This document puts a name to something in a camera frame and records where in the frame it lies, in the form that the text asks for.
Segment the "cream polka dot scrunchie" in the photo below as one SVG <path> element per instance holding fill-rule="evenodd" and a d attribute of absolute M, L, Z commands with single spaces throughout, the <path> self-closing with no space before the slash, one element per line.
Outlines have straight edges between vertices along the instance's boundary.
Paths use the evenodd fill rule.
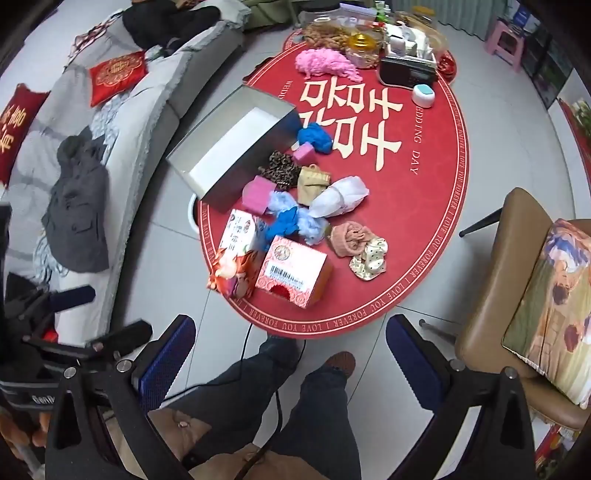
<path fill-rule="evenodd" d="M 349 269 L 363 281 L 372 281 L 387 270 L 389 246 L 386 239 L 377 237 L 366 245 L 360 255 L 353 256 L 349 261 Z"/>

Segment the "pink knit sock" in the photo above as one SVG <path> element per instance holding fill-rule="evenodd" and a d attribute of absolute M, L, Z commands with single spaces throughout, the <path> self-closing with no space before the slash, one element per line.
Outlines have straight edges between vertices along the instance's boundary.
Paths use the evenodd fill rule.
<path fill-rule="evenodd" d="M 329 244 L 339 258 L 361 255 L 370 240 L 376 235 L 367 226 L 355 221 L 332 227 L 329 233 Z"/>

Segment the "light blue fluffy cloth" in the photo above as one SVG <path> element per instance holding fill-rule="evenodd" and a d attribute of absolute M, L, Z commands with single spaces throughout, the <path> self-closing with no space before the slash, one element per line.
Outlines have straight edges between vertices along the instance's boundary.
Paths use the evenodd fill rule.
<path fill-rule="evenodd" d="M 300 231 L 297 235 L 304 239 L 304 243 L 308 246 L 320 244 L 325 239 L 325 232 L 329 228 L 329 222 L 325 218 L 311 217 L 308 208 L 298 205 L 294 197 L 287 191 L 273 191 L 270 194 L 270 203 L 266 210 L 276 220 L 277 214 L 293 207 L 298 208 L 298 227 Z"/>

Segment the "blue plastic glove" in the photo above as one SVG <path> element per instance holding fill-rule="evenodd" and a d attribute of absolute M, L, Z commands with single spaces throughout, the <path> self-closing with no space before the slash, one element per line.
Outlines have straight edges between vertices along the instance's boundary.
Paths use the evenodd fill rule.
<path fill-rule="evenodd" d="M 264 250 L 269 250 L 273 239 L 276 236 L 290 238 L 300 231 L 298 227 L 298 208 L 293 207 L 280 212 L 276 220 L 266 228 L 264 232 Z"/>

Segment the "large pink foam block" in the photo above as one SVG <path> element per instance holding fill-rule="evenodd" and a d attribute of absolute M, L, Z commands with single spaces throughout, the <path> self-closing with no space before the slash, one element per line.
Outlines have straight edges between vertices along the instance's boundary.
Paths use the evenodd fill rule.
<path fill-rule="evenodd" d="M 270 203 L 270 194 L 276 184 L 262 176 L 256 176 L 242 189 L 242 206 L 252 214 L 262 216 Z"/>

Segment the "beige sock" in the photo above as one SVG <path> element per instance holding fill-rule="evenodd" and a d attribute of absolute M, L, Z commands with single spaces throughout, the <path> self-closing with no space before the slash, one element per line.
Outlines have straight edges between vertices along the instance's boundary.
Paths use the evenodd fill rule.
<path fill-rule="evenodd" d="M 331 174 L 311 164 L 301 168 L 297 179 L 297 203 L 310 206 L 311 202 L 331 185 Z"/>

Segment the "leopard print scrunchie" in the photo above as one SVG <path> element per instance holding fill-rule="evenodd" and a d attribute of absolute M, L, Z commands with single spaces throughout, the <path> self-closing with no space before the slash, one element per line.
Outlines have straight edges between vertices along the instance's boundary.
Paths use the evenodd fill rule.
<path fill-rule="evenodd" d="M 276 184 L 276 190 L 289 191 L 297 187 L 301 166 L 294 162 L 294 157 L 287 153 L 274 151 L 266 165 L 259 167 L 259 175 Z"/>

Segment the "small pink foam block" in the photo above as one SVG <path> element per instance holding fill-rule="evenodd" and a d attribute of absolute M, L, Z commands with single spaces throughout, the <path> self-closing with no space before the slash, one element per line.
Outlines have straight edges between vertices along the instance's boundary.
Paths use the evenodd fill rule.
<path fill-rule="evenodd" d="M 315 148 L 310 142 L 304 142 L 293 153 L 294 163 L 298 166 L 310 166 L 315 163 Z"/>

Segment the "grey jacket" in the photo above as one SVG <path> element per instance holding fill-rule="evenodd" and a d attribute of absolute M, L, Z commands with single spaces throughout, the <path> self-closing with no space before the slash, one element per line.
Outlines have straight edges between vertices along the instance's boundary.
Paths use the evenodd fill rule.
<path fill-rule="evenodd" d="M 60 174 L 51 188 L 42 225 L 55 261 L 76 273 L 99 273 L 109 266 L 104 229 L 109 177 L 103 137 L 89 127 L 65 138 L 56 153 Z"/>

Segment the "red patterned carton box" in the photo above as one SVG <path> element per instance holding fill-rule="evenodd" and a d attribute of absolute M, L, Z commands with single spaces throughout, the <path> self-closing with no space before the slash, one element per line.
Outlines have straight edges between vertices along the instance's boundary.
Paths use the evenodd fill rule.
<path fill-rule="evenodd" d="M 256 288 L 307 309 L 322 298 L 331 275 L 327 254 L 276 236 L 264 257 Z"/>

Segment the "grey open cardboard box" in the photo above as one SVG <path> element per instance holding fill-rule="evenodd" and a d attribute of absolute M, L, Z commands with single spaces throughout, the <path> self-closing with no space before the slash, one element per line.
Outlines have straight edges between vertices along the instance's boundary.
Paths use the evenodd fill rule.
<path fill-rule="evenodd" d="M 167 155 L 197 199 L 219 213 L 231 209 L 243 187 L 273 152 L 297 140 L 296 106 L 259 89 L 235 89 Z"/>

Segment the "dark red cushion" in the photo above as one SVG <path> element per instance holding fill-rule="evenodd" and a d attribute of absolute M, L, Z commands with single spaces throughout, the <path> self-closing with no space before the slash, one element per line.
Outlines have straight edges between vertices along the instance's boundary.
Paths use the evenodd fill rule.
<path fill-rule="evenodd" d="M 16 156 L 38 111 L 49 96 L 34 92 L 25 84 L 16 86 L 14 94 L 1 114 L 0 181 L 7 188 Z"/>

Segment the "black radio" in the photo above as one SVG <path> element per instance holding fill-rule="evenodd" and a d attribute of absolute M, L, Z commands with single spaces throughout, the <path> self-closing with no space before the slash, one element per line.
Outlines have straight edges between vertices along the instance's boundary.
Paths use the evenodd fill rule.
<path fill-rule="evenodd" d="M 421 62 L 402 58 L 383 57 L 377 75 L 379 81 L 389 87 L 414 88 L 419 84 L 430 87 L 437 81 L 437 69 Z"/>

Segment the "gold lid glass jar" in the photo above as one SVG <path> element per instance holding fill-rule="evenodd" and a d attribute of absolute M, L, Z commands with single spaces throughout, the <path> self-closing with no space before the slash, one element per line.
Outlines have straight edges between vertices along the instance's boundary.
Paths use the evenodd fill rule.
<path fill-rule="evenodd" d="M 355 33 L 346 43 L 346 58 L 358 69 L 376 68 L 380 61 L 381 41 L 372 33 Z"/>

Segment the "jar of peanuts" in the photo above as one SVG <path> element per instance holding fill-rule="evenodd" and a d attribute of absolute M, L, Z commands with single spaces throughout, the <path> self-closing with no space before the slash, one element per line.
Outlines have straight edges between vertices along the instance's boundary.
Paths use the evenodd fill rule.
<path fill-rule="evenodd" d="M 317 17 L 304 26 L 304 41 L 308 47 L 320 49 L 329 48 L 345 52 L 349 45 L 349 38 L 356 34 L 355 25 L 348 22 L 346 17 L 322 16 Z"/>

